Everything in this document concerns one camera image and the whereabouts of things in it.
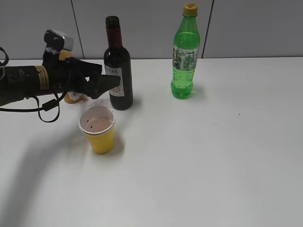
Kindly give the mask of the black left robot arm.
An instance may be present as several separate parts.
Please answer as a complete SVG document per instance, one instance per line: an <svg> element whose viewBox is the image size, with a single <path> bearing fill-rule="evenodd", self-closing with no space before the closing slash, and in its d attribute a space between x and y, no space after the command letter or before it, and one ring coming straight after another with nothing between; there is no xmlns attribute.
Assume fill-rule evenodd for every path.
<svg viewBox="0 0 303 227"><path fill-rule="evenodd" d="M103 75L102 65L74 57L60 60L45 52L42 65L7 66L0 70L0 104L24 98L64 92L84 94L92 99L120 84L119 76Z"/></svg>

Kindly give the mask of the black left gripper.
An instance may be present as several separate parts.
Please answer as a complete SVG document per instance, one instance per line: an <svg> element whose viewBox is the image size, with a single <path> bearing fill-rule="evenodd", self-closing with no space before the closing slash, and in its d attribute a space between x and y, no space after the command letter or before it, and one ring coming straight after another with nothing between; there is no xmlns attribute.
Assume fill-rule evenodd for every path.
<svg viewBox="0 0 303 227"><path fill-rule="evenodd" d="M43 91L44 94L78 92L97 99L120 85L119 76L101 75L102 65L74 57L61 61L58 54L45 51L42 65L46 69L49 81L48 88Z"/></svg>

